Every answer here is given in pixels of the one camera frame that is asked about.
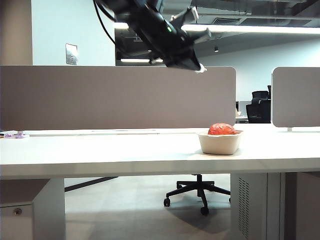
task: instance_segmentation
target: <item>ceiling light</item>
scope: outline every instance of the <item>ceiling light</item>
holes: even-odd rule
[[[122,58],[123,63],[148,63],[149,59]]]
[[[155,60],[157,63],[163,63],[162,59]],[[138,59],[138,58],[122,58],[123,63],[149,63],[149,59]]]
[[[287,27],[287,26],[241,26],[241,25],[204,25],[185,24],[185,31],[205,31],[215,33],[281,33],[281,34],[320,34],[320,27]]]
[[[125,22],[115,22],[113,23],[115,29],[128,29],[129,26]]]

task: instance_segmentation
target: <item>paper bowl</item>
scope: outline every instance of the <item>paper bowl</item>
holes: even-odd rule
[[[202,152],[215,155],[232,155],[239,148],[243,131],[235,130],[236,134],[209,135],[208,132],[198,133]]]

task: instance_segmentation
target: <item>robotic arm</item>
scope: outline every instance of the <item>robotic arm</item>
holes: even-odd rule
[[[163,59],[167,67],[196,72],[206,70],[199,63],[193,46],[195,43],[208,40],[211,32],[207,29],[191,36],[181,29],[183,24],[198,18],[195,7],[174,16],[169,22],[147,0],[95,0],[95,2],[101,10],[106,7],[115,14],[126,14],[125,22],[152,50],[148,54],[150,64],[157,59]]]

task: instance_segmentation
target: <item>chair base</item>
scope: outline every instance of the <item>chair base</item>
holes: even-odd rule
[[[192,190],[197,190],[197,196],[202,199],[202,202],[204,205],[204,207],[200,209],[202,215],[207,215],[209,213],[208,202],[207,202],[204,190],[209,190],[210,192],[216,192],[216,193],[221,193],[226,195],[231,194],[230,191],[215,186],[214,181],[202,181],[201,174],[196,175],[196,181],[177,181],[176,188],[177,188],[176,190],[170,191],[166,194],[166,198],[163,201],[164,206],[165,207],[170,206],[170,199],[169,199],[170,196],[182,194]]]

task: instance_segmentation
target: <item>white wall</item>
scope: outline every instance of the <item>white wall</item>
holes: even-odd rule
[[[33,65],[65,65],[66,43],[77,45],[78,65],[115,65],[115,46],[92,0],[32,0],[31,5]],[[103,13],[101,17],[114,37],[112,22]]]
[[[236,70],[236,100],[252,99],[252,92],[268,90],[276,67],[320,67],[320,39],[279,44],[199,59],[204,66]]]

